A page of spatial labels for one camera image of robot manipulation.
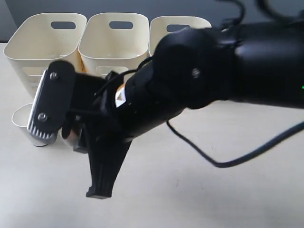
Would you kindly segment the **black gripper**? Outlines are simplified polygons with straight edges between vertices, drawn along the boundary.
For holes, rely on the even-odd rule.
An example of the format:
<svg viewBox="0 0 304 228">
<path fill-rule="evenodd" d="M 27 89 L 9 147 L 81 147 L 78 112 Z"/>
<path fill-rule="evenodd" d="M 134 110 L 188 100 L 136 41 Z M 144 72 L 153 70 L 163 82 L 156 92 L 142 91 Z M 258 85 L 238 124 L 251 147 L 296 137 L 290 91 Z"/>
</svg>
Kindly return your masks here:
<svg viewBox="0 0 304 228">
<path fill-rule="evenodd" d="M 107 78 L 77 73 L 68 131 L 73 151 L 88 153 L 92 184 L 86 197 L 110 198 L 131 141 L 178 116 L 180 105 L 151 68 L 111 71 Z"/>
</svg>

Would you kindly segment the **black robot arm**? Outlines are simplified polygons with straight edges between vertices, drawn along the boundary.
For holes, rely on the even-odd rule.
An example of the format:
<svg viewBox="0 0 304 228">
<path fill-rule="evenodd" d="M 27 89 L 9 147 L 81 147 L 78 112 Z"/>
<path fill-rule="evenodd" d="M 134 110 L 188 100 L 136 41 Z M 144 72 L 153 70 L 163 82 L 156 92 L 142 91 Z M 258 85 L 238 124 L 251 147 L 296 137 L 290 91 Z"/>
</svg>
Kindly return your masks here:
<svg viewBox="0 0 304 228">
<path fill-rule="evenodd" d="M 110 198 L 132 140 L 184 109 L 218 100 L 303 108 L 304 21 L 174 32 L 126 83 L 122 78 L 111 72 L 75 79 L 71 112 L 89 157 L 88 198 Z"/>
</svg>

